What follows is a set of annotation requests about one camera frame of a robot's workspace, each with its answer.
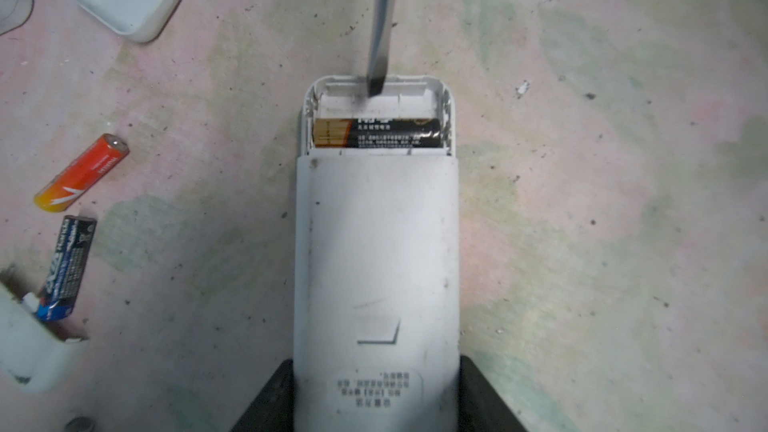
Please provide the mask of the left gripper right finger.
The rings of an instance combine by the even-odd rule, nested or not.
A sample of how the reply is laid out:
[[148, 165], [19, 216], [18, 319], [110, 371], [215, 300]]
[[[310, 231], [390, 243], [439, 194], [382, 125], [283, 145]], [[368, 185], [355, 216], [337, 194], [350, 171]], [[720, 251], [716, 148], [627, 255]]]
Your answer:
[[528, 431], [475, 362], [466, 355], [460, 357], [458, 430]]

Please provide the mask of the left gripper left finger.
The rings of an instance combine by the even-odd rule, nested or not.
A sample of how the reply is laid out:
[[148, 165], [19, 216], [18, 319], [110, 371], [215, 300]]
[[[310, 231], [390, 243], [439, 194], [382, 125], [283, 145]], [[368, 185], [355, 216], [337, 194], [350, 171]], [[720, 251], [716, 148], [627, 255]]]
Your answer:
[[286, 359], [280, 363], [260, 392], [231, 427], [230, 431], [294, 431], [294, 373], [292, 359]]

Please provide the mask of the black blue Handa battery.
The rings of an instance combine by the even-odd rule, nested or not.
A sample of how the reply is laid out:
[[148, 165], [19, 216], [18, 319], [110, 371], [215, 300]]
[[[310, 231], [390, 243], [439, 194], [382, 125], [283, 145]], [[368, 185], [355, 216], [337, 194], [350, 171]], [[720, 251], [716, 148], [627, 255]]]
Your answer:
[[73, 312], [96, 227], [97, 220], [92, 217], [63, 218], [35, 313], [40, 321], [59, 321]]

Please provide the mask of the small orange battery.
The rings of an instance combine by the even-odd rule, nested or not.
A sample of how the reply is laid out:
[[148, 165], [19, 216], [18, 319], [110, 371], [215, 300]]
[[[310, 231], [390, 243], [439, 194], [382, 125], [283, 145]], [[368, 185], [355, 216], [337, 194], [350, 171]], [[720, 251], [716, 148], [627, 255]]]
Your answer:
[[125, 141], [102, 134], [33, 198], [46, 212], [63, 212], [129, 154]]

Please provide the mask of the orange handled screwdriver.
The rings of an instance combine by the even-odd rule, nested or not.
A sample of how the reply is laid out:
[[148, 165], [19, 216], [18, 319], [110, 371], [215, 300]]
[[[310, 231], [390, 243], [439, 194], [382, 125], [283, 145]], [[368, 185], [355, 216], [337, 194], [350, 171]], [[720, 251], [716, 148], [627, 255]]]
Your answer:
[[395, 0], [374, 0], [370, 51], [367, 67], [367, 93], [375, 97], [382, 93], [386, 81]]

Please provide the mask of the small dark battery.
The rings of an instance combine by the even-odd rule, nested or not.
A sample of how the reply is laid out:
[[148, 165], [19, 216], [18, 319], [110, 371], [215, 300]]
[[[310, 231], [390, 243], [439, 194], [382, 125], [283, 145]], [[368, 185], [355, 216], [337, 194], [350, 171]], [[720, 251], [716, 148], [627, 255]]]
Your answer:
[[87, 416], [78, 416], [71, 419], [63, 428], [63, 432], [94, 432], [96, 421]]

